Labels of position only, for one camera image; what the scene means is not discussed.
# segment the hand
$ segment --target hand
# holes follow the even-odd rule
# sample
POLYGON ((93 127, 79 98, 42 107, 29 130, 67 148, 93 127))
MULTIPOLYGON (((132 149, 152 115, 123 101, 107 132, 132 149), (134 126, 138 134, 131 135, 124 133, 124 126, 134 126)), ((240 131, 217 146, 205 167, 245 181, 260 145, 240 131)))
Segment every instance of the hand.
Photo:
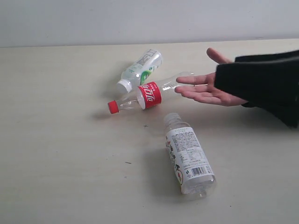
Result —
MULTIPOLYGON (((219 64, 232 63, 231 60, 212 48, 209 48, 206 53, 209 58, 219 64)), ((193 84, 194 86, 179 86, 175 89, 175 92, 181 93, 183 97, 194 99, 204 104, 237 106, 247 103, 246 100, 215 88, 214 81, 215 72, 204 76, 178 77, 178 83, 193 84)))

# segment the clear plastic bottle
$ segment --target clear plastic bottle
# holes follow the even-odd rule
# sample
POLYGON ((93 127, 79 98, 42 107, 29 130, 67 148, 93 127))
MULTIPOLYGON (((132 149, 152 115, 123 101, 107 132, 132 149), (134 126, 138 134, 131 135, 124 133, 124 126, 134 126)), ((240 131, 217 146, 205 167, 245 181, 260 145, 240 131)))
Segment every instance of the clear plastic bottle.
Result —
POLYGON ((184 71, 167 79, 138 86, 119 100, 109 102, 109 110, 111 113, 136 108, 142 108, 144 110, 160 104, 162 101, 178 96, 174 89, 177 86, 184 85, 176 81, 178 77, 182 76, 194 76, 194 73, 184 71))
POLYGON ((124 70, 116 84, 120 93, 125 94, 142 85, 149 75, 162 64, 162 55, 155 49, 147 50, 134 64, 124 70))
POLYGON ((164 118, 166 147, 182 194, 206 197, 216 185, 215 175, 190 125, 177 113, 164 118))

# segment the table surface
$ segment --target table surface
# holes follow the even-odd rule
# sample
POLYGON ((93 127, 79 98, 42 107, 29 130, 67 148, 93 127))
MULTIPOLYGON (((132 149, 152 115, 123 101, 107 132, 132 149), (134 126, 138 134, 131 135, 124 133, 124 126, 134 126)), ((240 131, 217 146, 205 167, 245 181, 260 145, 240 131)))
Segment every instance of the table surface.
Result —
POLYGON ((146 49, 164 56, 158 80, 213 72, 207 47, 233 59, 299 40, 0 49, 0 223, 297 224, 299 132, 272 115, 182 97, 109 115, 121 72, 146 49), (191 124, 215 172, 205 199, 180 194, 169 112, 191 124))

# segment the nutrition label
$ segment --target nutrition label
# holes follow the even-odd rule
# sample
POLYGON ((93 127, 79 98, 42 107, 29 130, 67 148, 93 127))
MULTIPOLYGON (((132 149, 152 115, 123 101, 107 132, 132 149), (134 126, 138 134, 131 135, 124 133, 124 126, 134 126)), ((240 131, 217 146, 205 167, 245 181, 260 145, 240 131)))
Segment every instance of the nutrition label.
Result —
POLYGON ((181 184, 195 177, 214 175, 191 127, 169 131, 166 140, 171 162, 181 184))

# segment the barcode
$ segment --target barcode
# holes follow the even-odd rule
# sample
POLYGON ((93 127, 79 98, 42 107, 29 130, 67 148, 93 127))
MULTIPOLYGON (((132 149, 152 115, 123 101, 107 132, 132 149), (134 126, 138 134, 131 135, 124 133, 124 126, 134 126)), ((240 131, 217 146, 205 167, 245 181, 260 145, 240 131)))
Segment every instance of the barcode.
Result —
POLYGON ((206 171, 205 167, 193 168, 193 169, 191 169, 191 172, 192 172, 193 176, 207 174, 207 171, 206 171))

